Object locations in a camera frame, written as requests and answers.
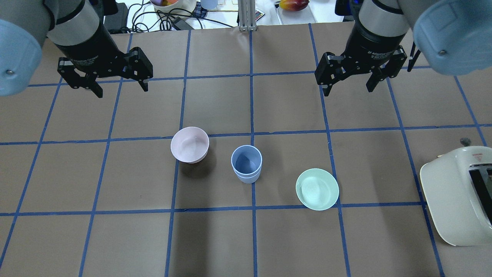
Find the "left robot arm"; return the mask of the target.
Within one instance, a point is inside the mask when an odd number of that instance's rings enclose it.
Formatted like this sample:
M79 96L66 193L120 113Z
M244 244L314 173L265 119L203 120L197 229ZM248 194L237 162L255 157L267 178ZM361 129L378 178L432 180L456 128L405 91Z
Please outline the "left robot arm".
M120 51L89 0L2 0L0 93L26 90L46 39L63 53L57 72L72 89L102 98L98 78L135 80L149 90L153 65L140 47Z

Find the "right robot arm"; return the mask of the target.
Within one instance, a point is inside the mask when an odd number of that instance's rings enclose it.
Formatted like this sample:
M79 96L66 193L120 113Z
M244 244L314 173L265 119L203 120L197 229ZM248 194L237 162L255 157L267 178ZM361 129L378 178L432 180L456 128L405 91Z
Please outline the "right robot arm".
M324 96L357 74L366 88L411 71L420 55L439 74L464 75L491 67L490 0L338 0L335 13L354 26L341 55L326 52L315 70Z

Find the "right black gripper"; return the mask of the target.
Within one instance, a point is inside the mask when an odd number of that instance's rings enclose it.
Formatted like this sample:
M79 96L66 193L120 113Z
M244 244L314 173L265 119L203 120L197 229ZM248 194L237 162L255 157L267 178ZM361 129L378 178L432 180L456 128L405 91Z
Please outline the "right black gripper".
M404 36L386 37L355 23L343 53L325 52L316 67L315 79L323 95L329 96L334 84L355 74L371 72L366 82L369 92L386 78L397 77L407 60L401 46Z

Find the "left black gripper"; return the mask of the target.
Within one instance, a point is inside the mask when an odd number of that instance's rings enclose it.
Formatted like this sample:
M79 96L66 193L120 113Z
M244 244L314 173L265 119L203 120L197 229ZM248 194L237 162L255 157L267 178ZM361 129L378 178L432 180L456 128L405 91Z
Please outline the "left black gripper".
M119 76L139 83L144 92L149 91L153 78L153 65L140 47L121 52L111 35L99 23L90 38L77 45L61 45L58 49L68 60L58 60L57 72L72 89L91 90L97 98L103 98L103 89L96 82L99 77ZM81 76L77 70L84 72Z

